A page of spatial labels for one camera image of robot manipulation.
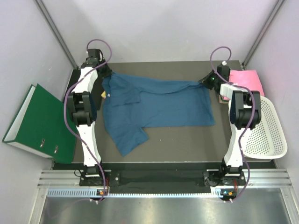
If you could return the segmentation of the blue t shirt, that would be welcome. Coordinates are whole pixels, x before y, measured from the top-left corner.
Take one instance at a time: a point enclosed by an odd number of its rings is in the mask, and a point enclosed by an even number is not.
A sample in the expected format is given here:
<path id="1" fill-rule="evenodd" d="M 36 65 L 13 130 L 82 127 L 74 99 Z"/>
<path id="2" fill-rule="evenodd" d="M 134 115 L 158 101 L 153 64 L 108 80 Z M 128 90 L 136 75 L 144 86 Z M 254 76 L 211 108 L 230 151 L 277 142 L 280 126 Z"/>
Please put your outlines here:
<path id="1" fill-rule="evenodd" d="M 200 82 L 114 72 L 102 86 L 105 129 L 122 156 L 149 139 L 144 128 L 215 125 L 208 89 Z"/>

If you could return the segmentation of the white perforated plastic basket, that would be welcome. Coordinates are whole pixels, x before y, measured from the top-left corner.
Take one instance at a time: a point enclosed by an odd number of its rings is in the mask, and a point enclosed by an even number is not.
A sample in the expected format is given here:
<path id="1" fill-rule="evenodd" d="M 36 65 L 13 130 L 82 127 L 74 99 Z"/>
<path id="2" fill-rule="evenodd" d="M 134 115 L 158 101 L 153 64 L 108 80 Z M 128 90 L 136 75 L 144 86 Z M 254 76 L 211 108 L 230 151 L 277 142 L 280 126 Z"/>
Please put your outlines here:
<path id="1" fill-rule="evenodd" d="M 244 156 L 253 159 L 272 160 L 283 157 L 287 143 L 273 103 L 261 96 L 261 121 L 242 136 Z"/>

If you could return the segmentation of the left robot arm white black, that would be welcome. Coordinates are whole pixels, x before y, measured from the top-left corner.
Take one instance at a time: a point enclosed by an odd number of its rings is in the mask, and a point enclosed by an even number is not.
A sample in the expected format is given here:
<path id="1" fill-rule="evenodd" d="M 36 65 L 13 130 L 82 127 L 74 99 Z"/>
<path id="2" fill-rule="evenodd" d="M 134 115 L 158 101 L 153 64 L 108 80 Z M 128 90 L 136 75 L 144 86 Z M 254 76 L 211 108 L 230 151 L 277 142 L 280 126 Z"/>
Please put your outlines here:
<path id="1" fill-rule="evenodd" d="M 93 100 L 92 91 L 102 89 L 104 78 L 112 74 L 100 49 L 88 49 L 85 62 L 77 69 L 78 80 L 72 84 L 64 98 L 64 115 L 68 112 L 77 133 L 71 133 L 81 142 L 84 155 L 84 168 L 80 173 L 81 186 L 106 186 L 106 174 L 101 166 L 98 152 L 95 123 L 97 111 L 101 105 Z"/>

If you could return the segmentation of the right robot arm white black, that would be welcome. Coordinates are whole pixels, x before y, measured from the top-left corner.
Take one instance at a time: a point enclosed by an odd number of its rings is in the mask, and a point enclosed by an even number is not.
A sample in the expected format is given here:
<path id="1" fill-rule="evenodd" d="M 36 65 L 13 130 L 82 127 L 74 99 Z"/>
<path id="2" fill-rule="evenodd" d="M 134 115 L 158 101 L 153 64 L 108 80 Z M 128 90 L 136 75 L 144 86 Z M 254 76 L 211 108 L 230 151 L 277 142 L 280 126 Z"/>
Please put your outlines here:
<path id="1" fill-rule="evenodd" d="M 222 98 L 228 99 L 228 118 L 231 127 L 231 139 L 218 171 L 206 171 L 206 185 L 216 187 L 220 184 L 244 184 L 242 171 L 245 163 L 242 141 L 246 132 L 252 130 L 261 121 L 261 96 L 258 91 L 229 82 L 231 69 L 223 61 L 213 69 L 201 83 L 215 90 Z"/>

